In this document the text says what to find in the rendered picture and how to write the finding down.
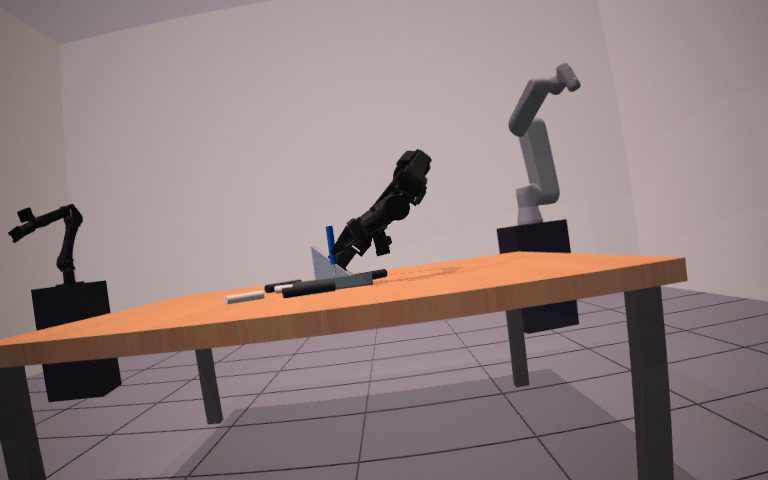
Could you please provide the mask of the blue stylus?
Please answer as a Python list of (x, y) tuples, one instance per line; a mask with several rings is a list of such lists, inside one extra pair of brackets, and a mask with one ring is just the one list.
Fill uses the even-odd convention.
[(333, 234), (333, 226), (326, 226), (326, 234), (327, 234), (327, 242), (328, 242), (328, 249), (329, 249), (329, 257), (330, 257), (330, 264), (334, 266), (334, 274), (336, 276), (336, 268), (335, 264), (337, 263), (337, 256), (336, 254), (332, 254), (331, 250), (333, 246), (335, 245), (334, 241), (334, 234)]

